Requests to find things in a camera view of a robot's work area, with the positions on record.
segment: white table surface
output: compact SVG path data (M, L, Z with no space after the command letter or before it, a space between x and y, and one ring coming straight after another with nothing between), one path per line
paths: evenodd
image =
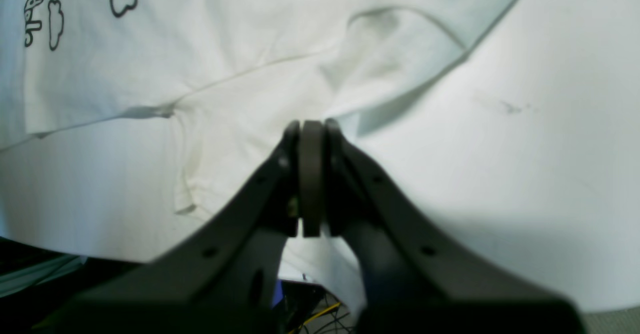
M361 119L358 145L435 222L583 311L640 304L640 0L519 0L466 63ZM0 236L145 262L172 212L173 119L0 152Z

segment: gray fabric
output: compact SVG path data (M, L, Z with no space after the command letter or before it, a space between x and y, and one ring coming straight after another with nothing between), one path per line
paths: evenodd
M588 334L640 334L640 306L583 316Z

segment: yellow cable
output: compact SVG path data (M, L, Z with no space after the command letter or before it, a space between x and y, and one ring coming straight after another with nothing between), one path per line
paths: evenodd
M320 311L317 314L311 316L311 318L308 318L307 320L305 320L304 323L302 323L302 325L300 325L300 327L298 327L298 329L302 329L302 327L304 327L305 325L308 325L309 323L311 323L311 321L315 320L315 318L324 316L325 314L333 311L333 309L336 309L337 307L340 307L340 304L342 304L342 303L341 302L336 302L336 304L333 304L330 307L327 307L327 309L324 309L323 311ZM296 330L293 329L292 331L288 332L288 334L294 334L295 332L296 332Z

